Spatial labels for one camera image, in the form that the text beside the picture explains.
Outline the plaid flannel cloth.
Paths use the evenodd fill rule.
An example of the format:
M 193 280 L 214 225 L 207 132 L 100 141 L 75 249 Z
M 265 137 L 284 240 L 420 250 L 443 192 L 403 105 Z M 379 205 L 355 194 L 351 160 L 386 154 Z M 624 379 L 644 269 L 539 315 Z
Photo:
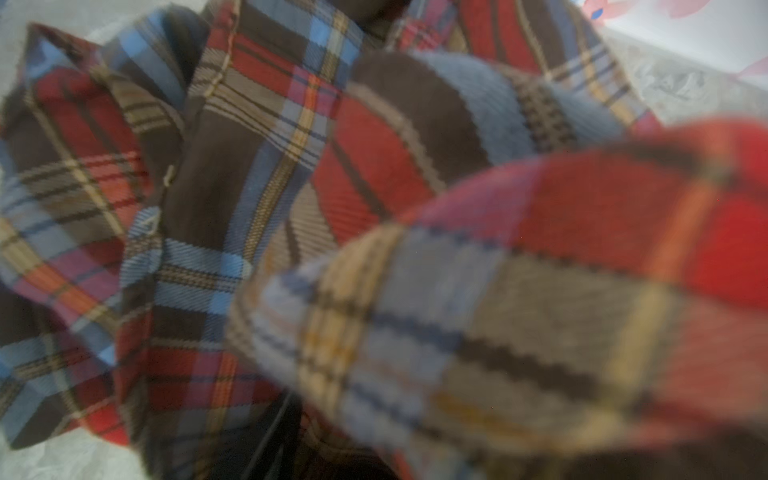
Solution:
M 1 429 L 153 479 L 763 479 L 767 128 L 661 125 L 568 1 L 34 23 Z

